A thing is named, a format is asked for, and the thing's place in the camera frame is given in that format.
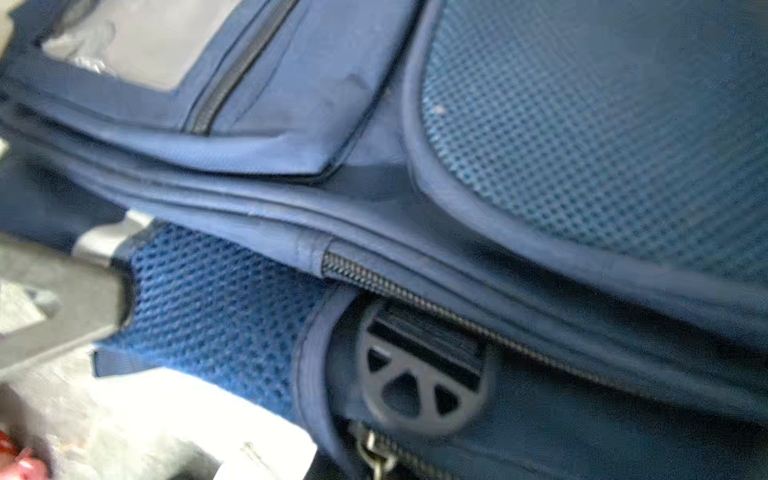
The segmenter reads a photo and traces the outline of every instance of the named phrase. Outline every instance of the gray surface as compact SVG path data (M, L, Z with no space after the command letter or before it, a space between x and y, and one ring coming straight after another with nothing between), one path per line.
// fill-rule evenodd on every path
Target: gray surface
M111 335L128 312L123 280L116 273L10 237L0 237L0 274L58 299L51 318L5 333L0 379Z
M4 254L0 247L0 260ZM48 268L37 260L26 265ZM0 332L46 323L25 289L2 282ZM166 369L94 379L90 351L72 350L0 385L0 429L35 448L56 478L167 480L189 471L207 480L225 462L234 471L225 478L289 480L311 463L309 436L280 417Z
M109 267L120 245L149 227L152 220L153 217L150 215L129 210L125 212L125 218L122 221L99 225L80 235L72 247L72 256Z

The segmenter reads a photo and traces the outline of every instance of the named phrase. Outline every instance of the black plastic buckle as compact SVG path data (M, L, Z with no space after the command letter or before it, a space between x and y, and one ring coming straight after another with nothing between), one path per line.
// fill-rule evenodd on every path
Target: black plastic buckle
M377 300L358 340L362 393L382 425L449 435L482 411L500 352L487 340L390 300Z

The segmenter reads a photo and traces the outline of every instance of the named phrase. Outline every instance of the blue backpack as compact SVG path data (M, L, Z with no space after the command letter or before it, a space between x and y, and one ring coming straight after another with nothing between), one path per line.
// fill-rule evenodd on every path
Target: blue backpack
M183 42L100 8L27 0L0 64L0 230L131 278L97 373L349 478L768 475L754 2L243 0L164 87Z

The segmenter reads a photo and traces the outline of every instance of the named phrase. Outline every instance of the zipper teeth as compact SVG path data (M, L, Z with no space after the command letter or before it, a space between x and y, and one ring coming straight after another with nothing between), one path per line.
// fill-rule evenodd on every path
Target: zipper teeth
M543 353L539 353L533 349L530 349L522 343L515 342L514 340L508 339L491 329L487 329L484 326L480 326L477 323L473 323L467 319L464 319L458 314L453 313L451 310L448 310L436 303L430 302L424 297L416 295L415 293L401 287L400 285L397 285L391 280L387 280L385 277L380 276L378 273L374 273L371 270L368 270L359 263L347 260L346 258L341 257L336 253L326 252L323 255L322 268L323 274L325 274L326 271L334 272L344 277L349 282L356 284L357 286L360 286L366 290L370 290L371 292L378 293L379 295L403 301L415 306L420 310L432 313L439 318L448 320L449 322L452 322L464 329L490 339L495 343L514 350L515 352L520 353L529 359L533 359L534 361L543 365L561 370L562 372L566 372L569 375L573 375L581 379L586 379L590 382L597 383L598 385L607 386L612 389L621 390L622 392L631 393L633 395L642 396L644 398L651 398L644 392L638 392L636 389L617 384L595 373L585 372L584 370L577 369L568 365L567 363L552 359Z
M459 477L439 470L433 464L422 460L420 457L403 449L390 437L382 435L378 432L374 432L373 430L369 431L376 437L376 440L381 444L381 446L389 450L395 457L397 457L397 462L400 465L406 467L411 472L423 475L427 478L436 478L437 480L460 480Z
M258 60L272 41L277 31L280 30L288 14L291 13L293 7L298 2L299 0L281 0L277 7L269 13L265 25L258 31L251 45L240 55L233 67L224 75L214 91L205 100L192 125L191 133L199 135L209 133L211 125L221 110L224 101L240 84L251 66L256 63L256 60Z

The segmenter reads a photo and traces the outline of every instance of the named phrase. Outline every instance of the red object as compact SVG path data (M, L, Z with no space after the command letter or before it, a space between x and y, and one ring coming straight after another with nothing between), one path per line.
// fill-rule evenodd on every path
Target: red object
M18 455L18 449L13 444L11 437L7 436L5 432L0 432L0 455L4 453L16 456Z
M32 449L19 452L11 438L0 431L0 480L49 480L48 468L32 458Z

